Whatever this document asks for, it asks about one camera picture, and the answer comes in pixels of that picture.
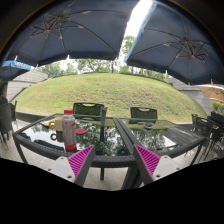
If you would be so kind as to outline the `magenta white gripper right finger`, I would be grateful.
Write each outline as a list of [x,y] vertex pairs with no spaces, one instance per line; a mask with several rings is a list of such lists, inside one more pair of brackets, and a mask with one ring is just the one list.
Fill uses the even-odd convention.
[[145,185],[181,170],[168,155],[159,156],[139,145],[134,145],[133,154]]

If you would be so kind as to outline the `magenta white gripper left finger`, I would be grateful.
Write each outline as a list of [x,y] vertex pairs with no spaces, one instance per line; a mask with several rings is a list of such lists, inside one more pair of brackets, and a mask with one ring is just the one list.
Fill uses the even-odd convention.
[[47,168],[47,171],[76,185],[83,186],[94,157],[95,148],[91,145],[69,157],[59,157]]

